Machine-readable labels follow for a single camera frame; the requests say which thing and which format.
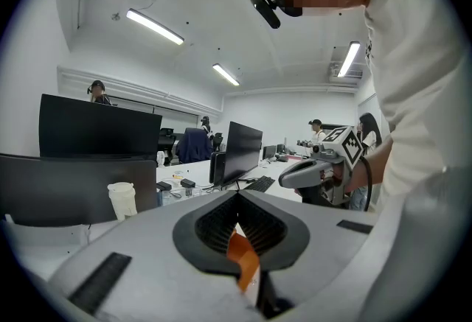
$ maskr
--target keyboard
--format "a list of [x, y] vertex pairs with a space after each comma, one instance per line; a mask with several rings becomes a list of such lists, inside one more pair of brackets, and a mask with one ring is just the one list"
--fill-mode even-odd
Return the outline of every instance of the keyboard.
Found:
[[275, 182], [275, 179], [264, 176], [257, 179], [257, 181], [249, 184], [249, 186], [247, 186], [245, 189], [266, 192], [268, 188], [272, 186], [273, 182]]

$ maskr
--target ceiling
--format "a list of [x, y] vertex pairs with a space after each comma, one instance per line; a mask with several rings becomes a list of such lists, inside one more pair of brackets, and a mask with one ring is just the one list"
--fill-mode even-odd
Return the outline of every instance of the ceiling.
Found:
[[[335, 82], [351, 41], [362, 43], [352, 69], [366, 68], [367, 28], [361, 8], [342, 15], [291, 18], [277, 11], [272, 29], [249, 0], [80, 0], [80, 28], [93, 27], [135, 46], [145, 47], [174, 69], [205, 80], [225, 92], [235, 87], [212, 69], [220, 63], [241, 85], [239, 90]], [[126, 18], [129, 8], [169, 27], [185, 39], [177, 46]], [[119, 13], [121, 19], [111, 16]], [[356, 83], [358, 78], [343, 80]]]

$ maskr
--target paper cup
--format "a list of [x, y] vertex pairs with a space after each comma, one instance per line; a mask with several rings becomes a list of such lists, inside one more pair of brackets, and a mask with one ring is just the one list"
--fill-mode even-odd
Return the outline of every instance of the paper cup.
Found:
[[135, 194], [136, 191], [132, 183], [119, 182], [108, 185], [108, 196], [119, 221], [138, 213], [134, 200]]

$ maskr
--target fluorescent ceiling light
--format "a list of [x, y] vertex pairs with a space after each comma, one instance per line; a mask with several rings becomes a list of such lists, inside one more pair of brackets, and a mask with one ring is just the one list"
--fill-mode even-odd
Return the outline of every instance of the fluorescent ceiling light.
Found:
[[225, 71], [223, 68], [221, 68], [220, 64], [215, 64], [213, 66], [213, 69], [216, 70], [219, 74], [221, 74], [224, 78], [226, 78], [230, 83], [232, 83], [234, 86], [239, 86], [239, 82], [236, 81], [233, 77], [231, 77], [227, 71]]
[[341, 70], [338, 73], [338, 77], [344, 77], [347, 70], [351, 66], [354, 61], [355, 56], [357, 55], [357, 51], [361, 47], [359, 42], [351, 42], [349, 45], [349, 51], [347, 52], [346, 60], [344, 60], [344, 64], [341, 67]]
[[129, 11], [126, 13], [126, 16], [129, 19], [132, 19], [133, 21], [137, 22], [138, 24], [146, 26], [148, 29], [151, 29], [157, 32], [158, 34], [161, 34], [170, 41], [177, 43], [179, 46], [184, 42], [184, 39], [182, 37], [178, 36], [174, 32], [170, 31], [168, 28], [157, 23], [153, 19], [135, 11], [135, 9], [129, 9]]

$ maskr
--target black monitor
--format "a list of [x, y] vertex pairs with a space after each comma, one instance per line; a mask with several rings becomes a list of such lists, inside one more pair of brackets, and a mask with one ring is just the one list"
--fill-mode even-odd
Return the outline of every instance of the black monitor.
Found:
[[162, 116], [43, 94], [41, 157], [156, 160]]
[[275, 157], [275, 150], [276, 150], [275, 145], [270, 145], [268, 147], [264, 147], [264, 149], [263, 149], [263, 160], [265, 160], [266, 158]]
[[155, 161], [0, 154], [0, 214], [28, 226], [116, 220], [107, 189], [116, 182], [133, 184], [138, 212], [158, 206]]
[[223, 184], [236, 181], [259, 164], [262, 140], [262, 131], [235, 122], [229, 123]]

